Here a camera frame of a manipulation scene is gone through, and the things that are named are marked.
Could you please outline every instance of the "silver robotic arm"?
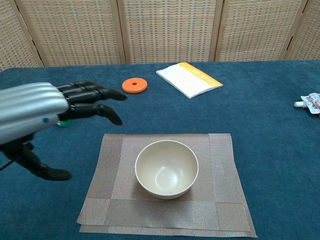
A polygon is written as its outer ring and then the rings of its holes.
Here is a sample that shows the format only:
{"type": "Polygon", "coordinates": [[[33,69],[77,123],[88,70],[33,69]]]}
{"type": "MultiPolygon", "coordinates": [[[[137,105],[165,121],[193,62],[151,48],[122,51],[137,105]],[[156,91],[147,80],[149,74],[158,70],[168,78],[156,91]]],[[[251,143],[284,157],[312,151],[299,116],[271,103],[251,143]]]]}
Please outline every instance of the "silver robotic arm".
{"type": "Polygon", "coordinates": [[[55,125],[59,120],[108,118],[113,124],[122,121],[115,111],[96,101],[125,100],[122,93],[90,81],[53,86],[38,82],[0,90],[0,151],[10,160],[0,171],[17,162],[36,176],[64,181],[71,178],[65,170],[53,169],[40,162],[30,143],[34,134],[55,125]]]}

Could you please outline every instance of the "wicker screen panel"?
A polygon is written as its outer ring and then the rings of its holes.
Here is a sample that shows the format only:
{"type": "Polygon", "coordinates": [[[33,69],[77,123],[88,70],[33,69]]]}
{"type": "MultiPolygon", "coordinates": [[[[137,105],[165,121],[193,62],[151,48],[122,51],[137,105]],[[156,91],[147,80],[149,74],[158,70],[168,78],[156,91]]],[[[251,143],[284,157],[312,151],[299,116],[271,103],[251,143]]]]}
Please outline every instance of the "wicker screen panel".
{"type": "Polygon", "coordinates": [[[306,12],[299,32],[292,41],[288,59],[318,60],[320,59],[320,0],[310,1],[310,9],[306,12]]]}
{"type": "Polygon", "coordinates": [[[277,60],[301,0],[226,0],[217,61],[277,60]]]}
{"type": "Polygon", "coordinates": [[[115,0],[17,3],[46,66],[125,63],[115,0]]]}
{"type": "Polygon", "coordinates": [[[205,62],[214,0],[119,0],[127,63],[205,62]]]}
{"type": "Polygon", "coordinates": [[[0,0],[0,71],[42,65],[34,46],[28,42],[24,33],[27,29],[22,28],[17,13],[18,9],[12,2],[0,0]]]}

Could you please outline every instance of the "orange ring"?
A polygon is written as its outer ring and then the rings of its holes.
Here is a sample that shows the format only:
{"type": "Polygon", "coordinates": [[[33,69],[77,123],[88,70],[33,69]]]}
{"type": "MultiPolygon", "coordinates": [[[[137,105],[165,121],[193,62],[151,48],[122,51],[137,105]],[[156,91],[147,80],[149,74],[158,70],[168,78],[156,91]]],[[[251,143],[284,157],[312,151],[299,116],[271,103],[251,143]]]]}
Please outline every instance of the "orange ring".
{"type": "Polygon", "coordinates": [[[147,87],[147,81],[139,77],[129,78],[122,83],[122,90],[128,94],[142,93],[147,87]]]}

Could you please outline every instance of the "white booklet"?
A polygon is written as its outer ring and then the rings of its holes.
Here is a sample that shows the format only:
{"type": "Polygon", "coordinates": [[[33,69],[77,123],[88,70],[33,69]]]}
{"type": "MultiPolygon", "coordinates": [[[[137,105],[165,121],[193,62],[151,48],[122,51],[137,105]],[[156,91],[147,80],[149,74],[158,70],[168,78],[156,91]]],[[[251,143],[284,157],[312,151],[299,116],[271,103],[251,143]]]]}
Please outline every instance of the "white booklet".
{"type": "Polygon", "coordinates": [[[165,69],[158,70],[156,74],[189,99],[223,85],[187,62],[180,62],[165,69]]]}

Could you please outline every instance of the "blue tablecloth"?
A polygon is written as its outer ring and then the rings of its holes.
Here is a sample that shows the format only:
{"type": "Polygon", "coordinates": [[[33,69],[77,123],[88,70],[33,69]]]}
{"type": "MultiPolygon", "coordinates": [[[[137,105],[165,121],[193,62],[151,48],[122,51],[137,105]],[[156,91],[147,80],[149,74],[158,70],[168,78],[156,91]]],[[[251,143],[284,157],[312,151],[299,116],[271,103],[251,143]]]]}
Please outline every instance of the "blue tablecloth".
{"type": "MultiPolygon", "coordinates": [[[[35,135],[34,152],[51,167],[72,172],[71,180],[46,181],[15,163],[0,172],[0,239],[194,239],[79,233],[76,220],[105,133],[231,133],[235,164],[259,239],[319,239],[320,118],[293,106],[301,95],[320,93],[320,61],[193,63],[224,84],[193,99],[156,75],[156,70],[170,65],[0,72],[0,89],[32,82],[58,85],[91,80],[121,90],[128,78],[148,81],[145,92],[129,95],[125,102],[104,101],[119,114],[123,126],[96,116],[35,135]]],[[[0,155],[0,165],[5,162],[0,155]]]]}

